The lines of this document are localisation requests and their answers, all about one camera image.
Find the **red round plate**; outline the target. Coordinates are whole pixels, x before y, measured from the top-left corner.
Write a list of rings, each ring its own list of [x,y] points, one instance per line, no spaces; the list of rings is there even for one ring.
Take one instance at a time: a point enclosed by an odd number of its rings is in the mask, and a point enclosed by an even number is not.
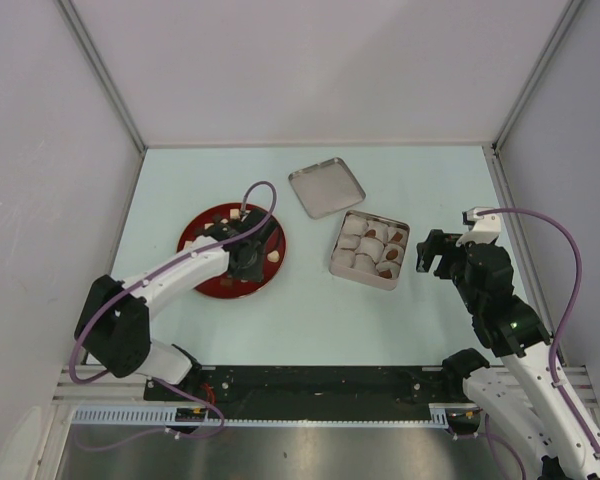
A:
[[[187,225],[181,234],[177,249],[181,251],[190,247],[199,236],[210,236],[213,239],[220,241],[238,235],[232,233],[231,227],[228,225],[231,220],[230,211],[232,209],[238,209],[240,211],[240,218],[245,216],[251,209],[263,209],[267,213],[266,209],[251,203],[248,203],[245,207],[242,207],[238,202],[214,206],[200,213]],[[275,250],[279,252],[280,260],[278,262],[271,262],[268,260],[267,255]],[[286,250],[287,244],[285,232],[279,223],[278,230],[270,237],[266,244],[264,280],[261,283],[230,278],[227,270],[222,275],[200,284],[196,287],[196,290],[207,297],[216,299],[236,299],[250,295],[273,280],[283,264]],[[232,279],[234,282],[233,287],[222,287],[220,285],[222,279]]]

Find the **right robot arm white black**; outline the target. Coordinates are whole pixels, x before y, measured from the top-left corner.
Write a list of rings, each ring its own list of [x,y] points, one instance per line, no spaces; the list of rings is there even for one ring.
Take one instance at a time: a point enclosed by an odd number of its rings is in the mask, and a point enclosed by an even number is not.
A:
[[[514,292],[507,251],[494,242],[461,244],[433,229],[418,243],[416,269],[449,280],[472,317],[480,343],[515,378],[526,397],[502,383],[474,349],[443,362],[441,388],[467,398],[495,422],[520,462],[542,479],[600,479],[600,429],[564,372],[550,364],[551,337],[534,309]]]

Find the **pink square tin box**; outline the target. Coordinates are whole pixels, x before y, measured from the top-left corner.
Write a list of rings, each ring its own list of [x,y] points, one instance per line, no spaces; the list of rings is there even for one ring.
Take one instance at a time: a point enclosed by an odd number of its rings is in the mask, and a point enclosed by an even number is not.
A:
[[[365,237],[368,230],[375,229],[376,237]],[[393,243],[391,237],[399,231],[403,234],[400,243]],[[406,262],[410,226],[398,220],[348,210],[343,217],[334,247],[330,254],[329,271],[338,278],[362,285],[393,291],[398,286],[401,271]],[[389,250],[398,250],[400,256],[395,261],[386,259]],[[391,270],[393,279],[382,278],[379,273]]]

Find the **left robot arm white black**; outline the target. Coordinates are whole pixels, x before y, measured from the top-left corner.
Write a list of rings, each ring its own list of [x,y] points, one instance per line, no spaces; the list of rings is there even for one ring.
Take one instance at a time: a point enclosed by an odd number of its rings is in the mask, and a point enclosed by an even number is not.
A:
[[[93,282],[74,331],[83,348],[116,378],[140,374],[165,381],[177,398],[194,397],[201,376],[183,348],[152,338],[150,323],[171,301],[223,275],[237,283],[264,281],[266,245],[279,223],[253,208],[198,231],[176,255],[126,280]]]

